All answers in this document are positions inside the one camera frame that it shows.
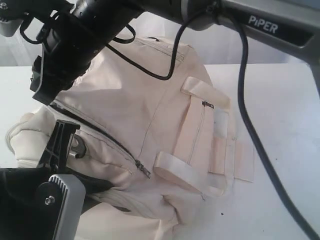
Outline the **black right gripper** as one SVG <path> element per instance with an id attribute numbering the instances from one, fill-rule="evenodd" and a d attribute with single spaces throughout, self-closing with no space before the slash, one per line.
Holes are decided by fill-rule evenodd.
<path id="1" fill-rule="evenodd" d="M 84 74 L 91 60 L 114 40 L 139 12 L 57 12 L 53 16 L 31 13 L 43 22 L 36 43 L 42 56 L 32 65 L 30 90 L 33 99 L 51 104 Z"/>

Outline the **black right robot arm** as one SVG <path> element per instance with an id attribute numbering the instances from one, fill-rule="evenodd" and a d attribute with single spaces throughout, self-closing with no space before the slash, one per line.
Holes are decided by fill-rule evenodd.
<path id="1" fill-rule="evenodd" d="M 149 12 L 202 31 L 217 24 L 243 32 L 310 65 L 320 82 L 320 11 L 287 0 L 80 0 L 45 25 L 42 56 L 32 67 L 33 98 L 49 105 L 89 68 L 129 22 Z"/>

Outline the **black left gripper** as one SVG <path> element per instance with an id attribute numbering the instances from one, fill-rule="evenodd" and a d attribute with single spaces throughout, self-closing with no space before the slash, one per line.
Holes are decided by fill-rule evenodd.
<path id="1" fill-rule="evenodd" d="M 52 175 L 74 175 L 85 187 L 81 214 L 94 206 L 86 197 L 107 191 L 112 183 L 81 174 L 67 166 L 71 143 L 80 125 L 56 120 L 37 168 L 0 170 L 0 238 L 2 240 L 44 240 L 45 212 L 37 204 L 37 188 Z"/>

